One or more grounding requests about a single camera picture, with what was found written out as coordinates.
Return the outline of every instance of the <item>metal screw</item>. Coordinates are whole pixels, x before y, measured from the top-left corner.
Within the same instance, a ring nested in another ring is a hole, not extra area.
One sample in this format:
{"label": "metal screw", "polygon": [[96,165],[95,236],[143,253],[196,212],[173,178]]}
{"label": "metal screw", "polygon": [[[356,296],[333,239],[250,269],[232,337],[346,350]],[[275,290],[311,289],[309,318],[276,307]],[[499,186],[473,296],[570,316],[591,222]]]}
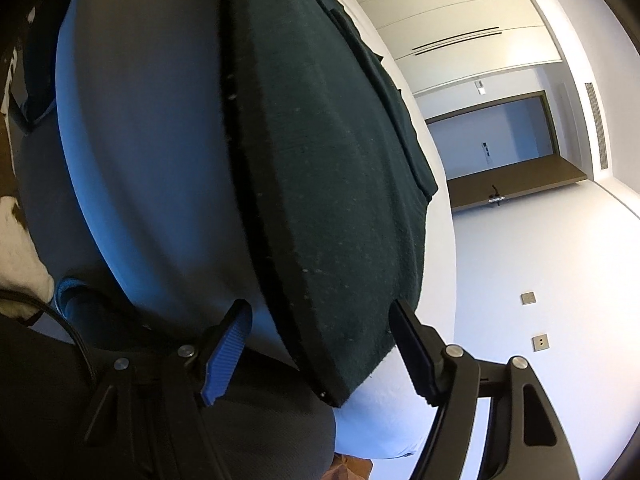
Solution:
{"label": "metal screw", "polygon": [[121,357],[119,359],[116,359],[116,362],[114,362],[113,367],[116,370],[126,370],[127,368],[129,368],[129,360],[126,357]]}
{"label": "metal screw", "polygon": [[182,345],[178,348],[178,355],[184,358],[193,357],[196,355],[196,349],[192,345]]}
{"label": "metal screw", "polygon": [[462,357],[465,354],[465,351],[462,349],[462,346],[458,345],[449,345],[445,348],[445,352],[449,357]]}
{"label": "metal screw", "polygon": [[513,363],[513,366],[515,366],[518,370],[524,370],[525,368],[529,367],[529,362],[524,357],[520,357],[519,355],[514,357],[511,360],[511,363]]}

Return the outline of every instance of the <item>black clamp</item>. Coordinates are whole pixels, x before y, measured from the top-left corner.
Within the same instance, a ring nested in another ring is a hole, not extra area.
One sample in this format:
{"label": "black clamp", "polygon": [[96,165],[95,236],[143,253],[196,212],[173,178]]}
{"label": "black clamp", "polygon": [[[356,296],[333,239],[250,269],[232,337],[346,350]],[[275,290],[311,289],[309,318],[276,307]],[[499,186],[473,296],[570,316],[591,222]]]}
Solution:
{"label": "black clamp", "polygon": [[478,480],[579,480],[558,416],[524,357],[505,365],[474,359],[445,345],[405,301],[389,324],[416,392],[438,407],[411,480],[458,480],[480,397],[491,398]]}
{"label": "black clamp", "polygon": [[199,344],[107,370],[85,411],[65,480],[230,480],[200,412],[225,393],[252,311],[237,300]]}

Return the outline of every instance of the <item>wooden shelf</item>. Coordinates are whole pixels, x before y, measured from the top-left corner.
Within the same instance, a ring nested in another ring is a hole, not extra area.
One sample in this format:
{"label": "wooden shelf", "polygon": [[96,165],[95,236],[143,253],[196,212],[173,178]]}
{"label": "wooden shelf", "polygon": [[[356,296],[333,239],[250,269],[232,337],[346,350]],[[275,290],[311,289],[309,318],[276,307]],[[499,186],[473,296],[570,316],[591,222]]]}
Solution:
{"label": "wooden shelf", "polygon": [[[502,202],[555,187],[567,186],[587,176],[560,155],[547,155],[501,168],[447,180],[453,212]],[[499,200],[491,199],[495,186]]]}

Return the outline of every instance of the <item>wall switch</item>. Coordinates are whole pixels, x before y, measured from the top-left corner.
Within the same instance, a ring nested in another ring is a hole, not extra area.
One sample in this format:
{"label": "wall switch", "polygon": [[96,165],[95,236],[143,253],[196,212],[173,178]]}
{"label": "wall switch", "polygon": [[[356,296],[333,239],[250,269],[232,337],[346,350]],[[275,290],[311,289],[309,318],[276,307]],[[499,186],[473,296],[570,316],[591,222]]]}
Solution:
{"label": "wall switch", "polygon": [[531,338],[531,342],[533,343],[534,352],[539,352],[540,350],[546,350],[549,348],[549,338],[546,334],[537,335]]}
{"label": "wall switch", "polygon": [[536,295],[533,292],[525,292],[520,295],[523,305],[529,305],[536,302]]}
{"label": "wall switch", "polygon": [[478,90],[478,93],[480,95],[485,95],[486,94],[486,89],[484,88],[484,85],[482,84],[482,81],[480,81],[480,80],[476,81],[476,89]]}
{"label": "wall switch", "polygon": [[482,143],[482,152],[484,153],[484,160],[486,160],[486,166],[492,168],[494,162],[491,160],[491,152],[489,152],[489,145],[486,142]]}

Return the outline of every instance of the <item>black cable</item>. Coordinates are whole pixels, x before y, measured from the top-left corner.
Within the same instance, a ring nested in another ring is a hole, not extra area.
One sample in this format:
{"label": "black cable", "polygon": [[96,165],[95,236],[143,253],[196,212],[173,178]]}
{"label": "black cable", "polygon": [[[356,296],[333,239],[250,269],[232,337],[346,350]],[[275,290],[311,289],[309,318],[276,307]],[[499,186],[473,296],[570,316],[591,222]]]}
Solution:
{"label": "black cable", "polygon": [[98,373],[96,372],[94,364],[91,361],[91,356],[89,355],[89,349],[87,345],[82,340],[82,336],[78,333],[78,330],[71,326],[69,322],[57,310],[51,308],[48,304],[38,300],[37,298],[28,296],[27,294],[23,294],[22,292],[5,290],[3,288],[0,288],[0,300],[24,303],[32,306],[33,308],[37,308],[39,311],[47,314],[48,316],[51,316],[62,328],[65,329],[66,333],[69,334],[69,337],[76,344],[76,348],[78,348],[78,351],[82,356],[82,360],[86,365],[86,370],[89,375],[91,386],[94,388],[97,386]]}
{"label": "black cable", "polygon": [[14,123],[24,135],[28,135],[33,131],[33,125],[25,118],[11,90],[9,90],[9,117],[14,120]]}

